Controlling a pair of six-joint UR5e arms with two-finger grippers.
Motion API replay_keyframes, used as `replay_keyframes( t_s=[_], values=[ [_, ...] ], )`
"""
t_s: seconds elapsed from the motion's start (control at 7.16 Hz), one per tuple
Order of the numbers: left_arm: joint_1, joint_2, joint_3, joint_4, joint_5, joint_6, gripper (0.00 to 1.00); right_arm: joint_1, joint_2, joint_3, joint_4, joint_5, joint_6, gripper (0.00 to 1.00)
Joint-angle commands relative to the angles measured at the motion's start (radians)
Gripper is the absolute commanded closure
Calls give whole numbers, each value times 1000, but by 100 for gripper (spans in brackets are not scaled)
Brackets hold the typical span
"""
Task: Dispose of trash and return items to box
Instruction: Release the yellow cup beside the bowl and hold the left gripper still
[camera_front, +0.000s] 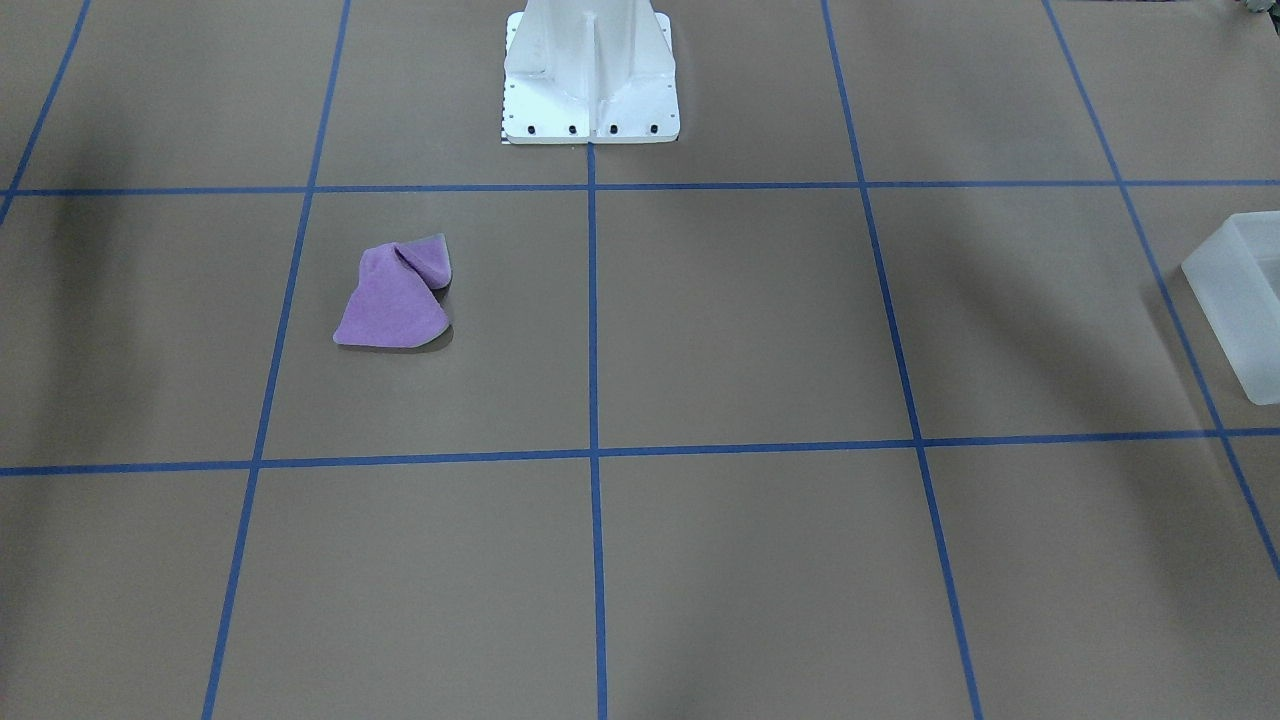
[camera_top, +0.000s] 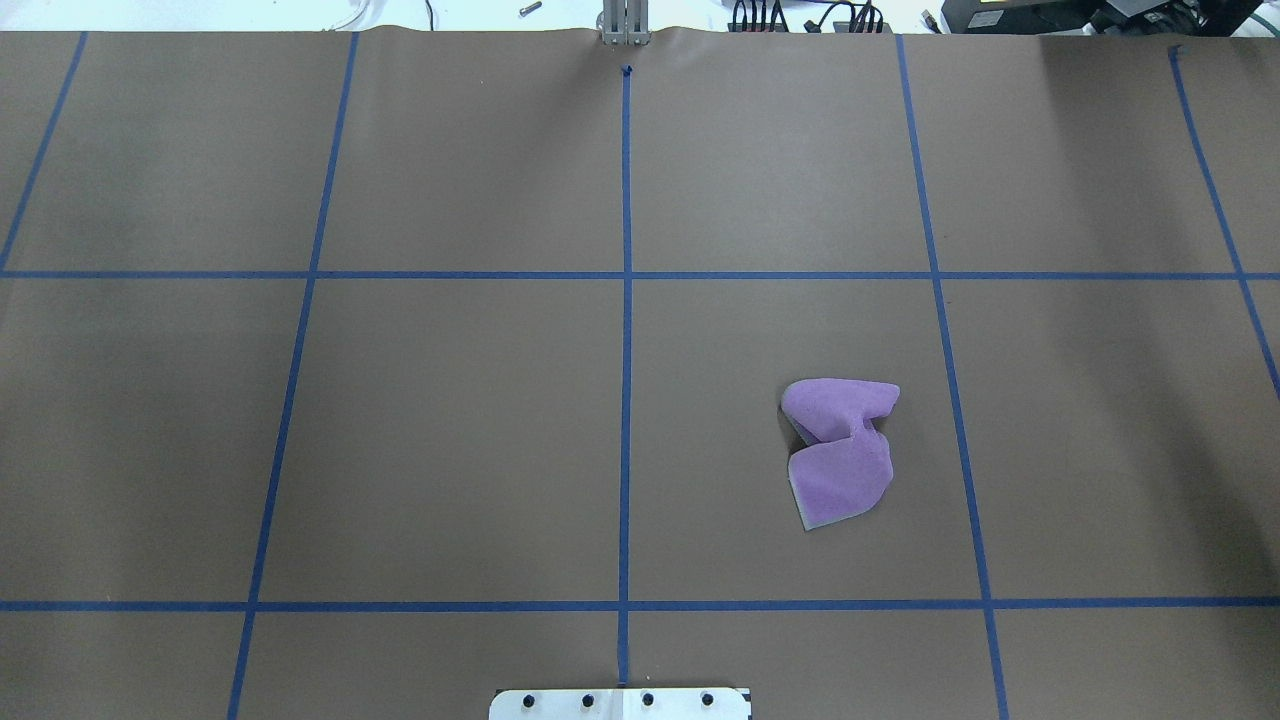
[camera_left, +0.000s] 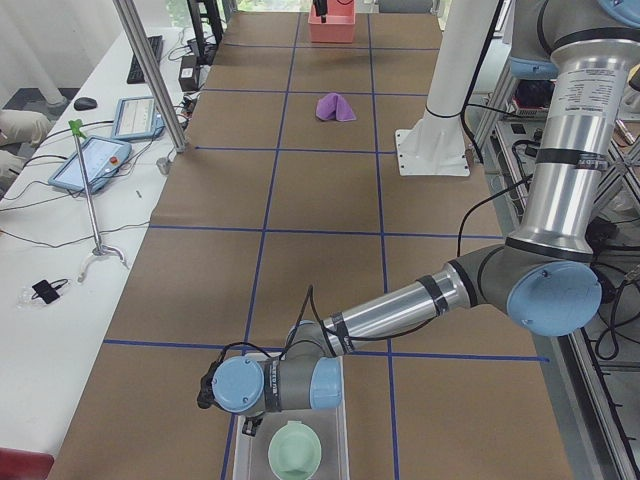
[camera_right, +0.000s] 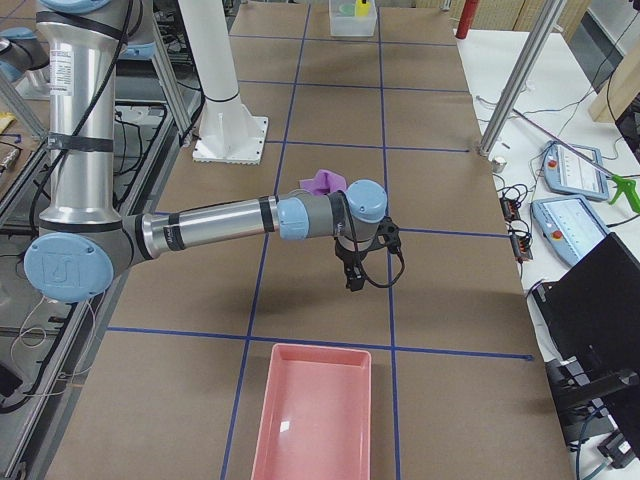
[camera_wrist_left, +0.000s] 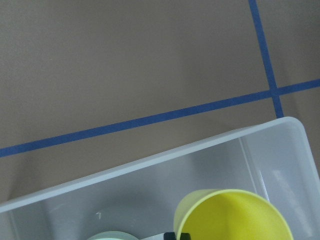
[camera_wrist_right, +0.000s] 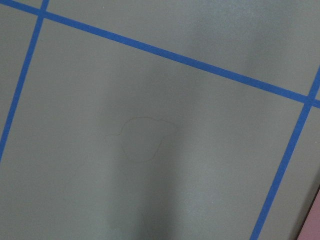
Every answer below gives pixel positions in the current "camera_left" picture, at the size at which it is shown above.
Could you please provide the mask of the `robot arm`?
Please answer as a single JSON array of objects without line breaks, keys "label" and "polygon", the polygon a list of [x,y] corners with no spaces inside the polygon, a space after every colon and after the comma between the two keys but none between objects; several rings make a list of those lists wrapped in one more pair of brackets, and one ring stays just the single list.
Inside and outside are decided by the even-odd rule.
[{"label": "robot arm", "polygon": [[320,19],[321,23],[325,23],[327,21],[328,15],[328,1],[327,0],[313,0],[313,10],[315,12],[315,16]]},{"label": "robot arm", "polygon": [[327,409],[342,399],[338,359],[360,344],[412,333],[458,307],[489,304],[521,327],[558,337],[587,324],[602,289],[585,233],[630,70],[639,62],[635,1],[520,1],[515,55],[548,60],[555,88],[520,225],[501,245],[326,319],[298,320],[283,352],[221,353],[200,382],[202,409],[259,418]]}]

